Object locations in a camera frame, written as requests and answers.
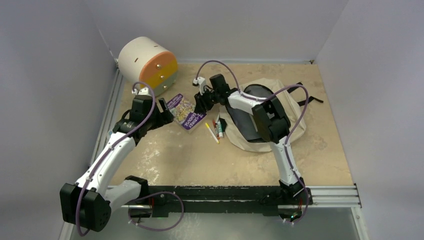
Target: black bag strap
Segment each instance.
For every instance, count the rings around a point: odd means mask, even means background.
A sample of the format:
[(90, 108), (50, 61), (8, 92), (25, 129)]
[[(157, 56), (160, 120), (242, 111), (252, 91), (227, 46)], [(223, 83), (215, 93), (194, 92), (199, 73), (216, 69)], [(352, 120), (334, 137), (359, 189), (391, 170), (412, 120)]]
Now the black bag strap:
[[(299, 87), (298, 86), (294, 86), (294, 87), (291, 87), (291, 88), (289, 88), (289, 89), (287, 89), (287, 92), (290, 94), (290, 93), (292, 93), (294, 90), (296, 90), (296, 89), (298, 89)], [(317, 101), (317, 102), (319, 102), (319, 103), (324, 103), (324, 101), (323, 100), (321, 100), (321, 99), (318, 99), (318, 98), (316, 98), (316, 97), (314, 97), (314, 96), (309, 96), (309, 98), (307, 99), (307, 103), (310, 103), (310, 102), (312, 102), (313, 100), (315, 100), (315, 101)], [(306, 103), (306, 100), (303, 100), (303, 101), (298, 101), (297, 102), (297, 104), (299, 104), (299, 106), (304, 106), (305, 105), (305, 103)]]

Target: cylindrical container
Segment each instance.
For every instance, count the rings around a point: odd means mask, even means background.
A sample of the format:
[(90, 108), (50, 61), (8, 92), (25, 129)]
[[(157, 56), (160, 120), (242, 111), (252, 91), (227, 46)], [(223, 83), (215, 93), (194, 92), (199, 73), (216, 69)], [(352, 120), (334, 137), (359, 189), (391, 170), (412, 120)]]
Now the cylindrical container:
[(131, 83), (146, 82), (156, 96), (171, 87), (177, 78), (178, 65), (174, 54), (145, 36), (122, 48), (118, 66), (125, 79)]

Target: bag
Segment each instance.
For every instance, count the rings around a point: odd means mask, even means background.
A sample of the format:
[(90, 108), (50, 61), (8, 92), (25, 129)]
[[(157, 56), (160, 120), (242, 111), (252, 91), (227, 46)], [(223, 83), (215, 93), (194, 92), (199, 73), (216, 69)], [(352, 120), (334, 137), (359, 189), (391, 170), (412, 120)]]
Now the bag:
[[(276, 91), (280, 90), (283, 87), (284, 85), (279, 80), (266, 79), (266, 78), (261, 78), (255, 81), (251, 81), (249, 83), (242, 84), (240, 86), (243, 92), (247, 94), (251, 94), (249, 90), (252, 89), (253, 91), (254, 89), (256, 94), (252, 94), (252, 95), (256, 97), (267, 97), (271, 95), (272, 93), (275, 93)], [(292, 98), (292, 96), (290, 95), (290, 92), (292, 92), (293, 90), (294, 89), (291, 88), (277, 95), (277, 98), (281, 102), (282, 107), (284, 108), (285, 113), (287, 114), (287, 117), (290, 120), (290, 123), (291, 123), (290, 130), (292, 130), (293, 126), (295, 125), (296, 121), (299, 119), (301, 115), (302, 111), (299, 104), (301, 105), (302, 103), (303, 105), (305, 104), (305, 101), (298, 103)], [(319, 102), (322, 102), (321, 100), (311, 96), (308, 99), (308, 103), (312, 100), (317, 100)], [(225, 120), (227, 125), (224, 130), (225, 134), (228, 137), (229, 141), (235, 146), (250, 152), (270, 152), (271, 151), (271, 147), (269, 143), (264, 142), (264, 140), (256, 133), (256, 131), (252, 129), (254, 128), (254, 124), (252, 123), (251, 120), (249, 121), (250, 117), (248, 113), (238, 109), (233, 109), (229, 106), (220, 106), (219, 118)], [(305, 133), (305, 131), (306, 131), (306, 124), (305, 124), (305, 120), (302, 119), (299, 125), (297, 126), (297, 128), (294, 130), (293, 134), (291, 135), (290, 142), (292, 143), (296, 141)]]

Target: floor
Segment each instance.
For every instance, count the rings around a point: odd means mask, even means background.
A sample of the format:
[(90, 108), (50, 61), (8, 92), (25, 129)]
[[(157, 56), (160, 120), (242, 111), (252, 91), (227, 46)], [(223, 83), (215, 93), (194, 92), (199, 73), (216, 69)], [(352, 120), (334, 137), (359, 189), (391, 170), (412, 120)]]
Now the floor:
[[(170, 100), (181, 93), (194, 101), (198, 89), (192, 86), (200, 64), (179, 64), (178, 78), (160, 98)], [(292, 143), (295, 162), (309, 186), (352, 185), (346, 157), (334, 122), (317, 65), (310, 64), (229, 64), (240, 83), (268, 78), (284, 85), (302, 82), (309, 94), (324, 100), (311, 102), (305, 114), (305, 134)], [(222, 73), (230, 87), (235, 83), (222, 66), (210, 63), (200, 76)], [(304, 100), (303, 91), (292, 92), (295, 100)], [(125, 85), (119, 116), (131, 108), (131, 86)], [(218, 114), (219, 106), (208, 112), (206, 121)], [(254, 153), (232, 145), (228, 138), (216, 144), (207, 128), (200, 124), (188, 133), (173, 122), (149, 131), (127, 156), (111, 184), (120, 184), (125, 177), (145, 178), (150, 185), (278, 185), (278, 169), (272, 152)]]

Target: canvas bag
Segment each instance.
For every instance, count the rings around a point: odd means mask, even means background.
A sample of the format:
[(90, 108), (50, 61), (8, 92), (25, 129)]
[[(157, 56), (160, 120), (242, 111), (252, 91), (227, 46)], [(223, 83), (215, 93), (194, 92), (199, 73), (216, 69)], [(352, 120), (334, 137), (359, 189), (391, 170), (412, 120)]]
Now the canvas bag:
[[(267, 78), (261, 78), (258, 80), (254, 80), (245, 84), (241, 84), (240, 88), (244, 90), (249, 85), (263, 85), (270, 89), (273, 93), (276, 91), (282, 89), (284, 85), (279, 81), (275, 79), (267, 79)], [(293, 126), (295, 125), (296, 121), (299, 119), (301, 115), (301, 108), (299, 104), (292, 98), (290, 93), (288, 91), (283, 91), (277, 95), (277, 98), (282, 104), (282, 107), (285, 110), (285, 113), (287, 114), (288, 119), (290, 120), (290, 131), (292, 130)], [(245, 151), (250, 152), (270, 152), (271, 147), (269, 143), (267, 142), (257, 142), (252, 143), (248, 142), (243, 135), (240, 133), (239, 129), (234, 124), (230, 114), (228, 113), (225, 106), (219, 107), (219, 117), (221, 119), (224, 119), (227, 123), (227, 126), (225, 128), (225, 137), (229, 139), (229, 141), (239, 147), (240, 149), (243, 149)], [(297, 128), (294, 130), (293, 134), (290, 137), (290, 142), (296, 141), (298, 138), (300, 138), (306, 131), (306, 124), (305, 120), (302, 119), (297, 126)]]

